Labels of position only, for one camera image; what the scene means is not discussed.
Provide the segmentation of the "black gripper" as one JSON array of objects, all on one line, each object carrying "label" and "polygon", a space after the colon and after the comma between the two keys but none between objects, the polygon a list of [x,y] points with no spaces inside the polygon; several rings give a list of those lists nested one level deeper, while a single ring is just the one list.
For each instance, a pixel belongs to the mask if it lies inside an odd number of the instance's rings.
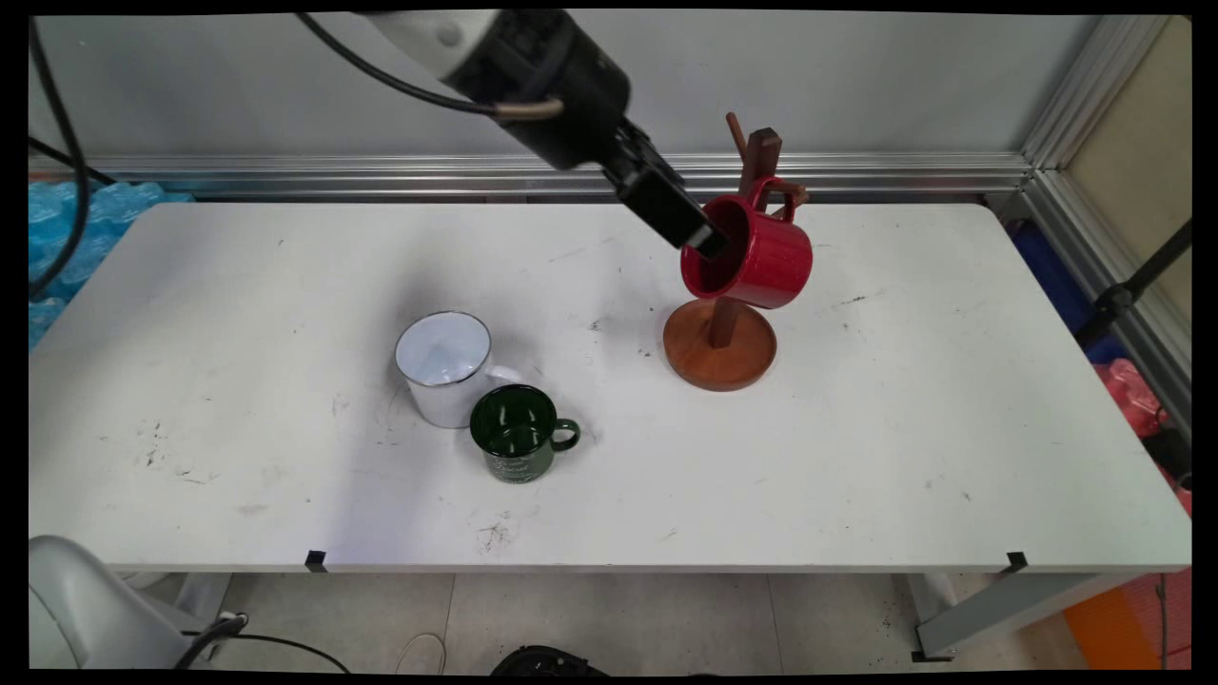
[{"label": "black gripper", "polygon": [[499,126],[553,169],[600,165],[618,182],[618,199],[665,243],[713,261],[730,245],[686,179],[630,122],[631,84],[565,10],[501,10],[468,59],[447,77],[482,105],[561,104],[548,119]]}]

